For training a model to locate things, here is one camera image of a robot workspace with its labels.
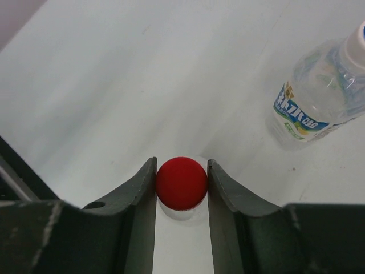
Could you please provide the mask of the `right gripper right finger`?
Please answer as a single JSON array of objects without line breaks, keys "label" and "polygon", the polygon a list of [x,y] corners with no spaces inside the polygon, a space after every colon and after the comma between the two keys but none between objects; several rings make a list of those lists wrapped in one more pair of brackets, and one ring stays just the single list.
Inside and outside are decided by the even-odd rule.
[{"label": "right gripper right finger", "polygon": [[208,161],[215,273],[363,273],[364,205],[279,207]]}]

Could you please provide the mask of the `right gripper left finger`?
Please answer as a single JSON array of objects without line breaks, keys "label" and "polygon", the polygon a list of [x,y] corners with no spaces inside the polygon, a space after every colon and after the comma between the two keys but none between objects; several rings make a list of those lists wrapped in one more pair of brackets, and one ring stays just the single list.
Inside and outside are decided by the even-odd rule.
[{"label": "right gripper left finger", "polygon": [[1,202],[2,273],[151,273],[157,159],[110,193],[75,207],[64,200]]}]

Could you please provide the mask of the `red bottle cap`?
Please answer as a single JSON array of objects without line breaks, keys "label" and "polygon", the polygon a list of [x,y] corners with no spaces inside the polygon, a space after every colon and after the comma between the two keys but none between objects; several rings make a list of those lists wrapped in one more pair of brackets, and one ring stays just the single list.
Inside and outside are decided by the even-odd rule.
[{"label": "red bottle cap", "polygon": [[207,191],[206,169],[192,158],[171,158],[157,172],[157,196],[171,210],[190,211],[196,208],[204,200]]}]

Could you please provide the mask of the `green label clear bottle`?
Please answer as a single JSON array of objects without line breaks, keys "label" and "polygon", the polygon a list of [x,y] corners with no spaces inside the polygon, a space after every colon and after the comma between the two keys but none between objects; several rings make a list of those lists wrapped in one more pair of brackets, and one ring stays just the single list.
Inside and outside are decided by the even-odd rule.
[{"label": "green label clear bottle", "polygon": [[304,148],[364,115],[364,24],[322,43],[295,64],[267,126],[286,150]]}]

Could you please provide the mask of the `red cap water bottle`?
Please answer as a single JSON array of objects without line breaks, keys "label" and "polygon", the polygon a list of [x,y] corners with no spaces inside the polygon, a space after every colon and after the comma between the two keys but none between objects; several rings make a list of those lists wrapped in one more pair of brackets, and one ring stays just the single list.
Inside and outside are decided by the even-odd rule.
[{"label": "red cap water bottle", "polygon": [[[207,159],[205,159],[201,156],[193,156],[193,157],[188,157],[188,158],[192,158],[192,159],[196,160],[197,162],[199,162],[203,166],[203,168],[206,169],[206,173],[208,175],[208,172],[207,172],[208,160]],[[206,214],[204,213],[204,209],[202,209],[202,205],[204,204],[204,201],[207,197],[207,193],[206,193],[204,200],[196,208],[194,208],[190,211],[174,211],[174,210],[167,208],[165,205],[163,205],[163,203],[160,201],[159,198],[158,198],[158,202],[159,202],[159,205],[160,205],[162,211],[169,218],[171,218],[175,221],[180,221],[180,222],[198,223],[206,218]]]}]

